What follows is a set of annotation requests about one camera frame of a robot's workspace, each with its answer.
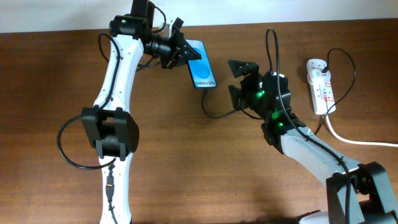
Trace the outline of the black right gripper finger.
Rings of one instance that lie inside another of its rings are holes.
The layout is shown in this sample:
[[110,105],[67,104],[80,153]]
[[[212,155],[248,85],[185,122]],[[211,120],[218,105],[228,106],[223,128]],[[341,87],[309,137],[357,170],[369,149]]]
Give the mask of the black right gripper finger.
[[228,65],[235,78],[250,74],[258,74],[259,66],[255,62],[245,62],[241,60],[230,59]]
[[231,101],[233,104],[233,108],[240,109],[241,108],[241,89],[237,88],[234,85],[229,85],[228,90],[229,90],[229,94],[230,94]]

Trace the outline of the blue Samsung smartphone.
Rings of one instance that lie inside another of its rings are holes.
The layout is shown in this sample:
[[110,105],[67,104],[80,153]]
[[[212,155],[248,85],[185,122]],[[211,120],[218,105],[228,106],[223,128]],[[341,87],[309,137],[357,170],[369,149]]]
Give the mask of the blue Samsung smartphone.
[[199,60],[188,61],[193,86],[196,89],[215,88],[217,84],[204,43],[201,40],[187,40],[187,42],[201,55]]

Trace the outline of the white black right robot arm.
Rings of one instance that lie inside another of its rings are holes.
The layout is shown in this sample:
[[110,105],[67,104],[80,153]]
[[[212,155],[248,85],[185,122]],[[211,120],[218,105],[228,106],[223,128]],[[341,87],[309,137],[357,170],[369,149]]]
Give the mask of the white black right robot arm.
[[289,81],[276,72],[261,75],[258,64],[231,59],[239,88],[230,85],[236,110],[252,109],[262,120],[264,139],[311,172],[327,191],[328,209],[292,223],[397,223],[397,199],[388,174],[377,162],[362,164],[322,140],[291,112]]

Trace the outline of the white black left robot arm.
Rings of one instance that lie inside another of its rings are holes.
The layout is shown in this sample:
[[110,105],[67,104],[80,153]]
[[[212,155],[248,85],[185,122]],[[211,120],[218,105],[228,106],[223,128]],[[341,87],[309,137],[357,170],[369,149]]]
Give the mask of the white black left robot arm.
[[181,19],[175,20],[167,36],[153,31],[155,8],[151,1],[133,1],[129,14],[109,23],[111,53],[103,86],[93,106],[81,113],[103,178],[100,223],[132,222],[129,170],[139,143],[139,127],[130,114],[130,99],[140,59],[145,54],[159,58],[165,69],[201,59],[185,40]]

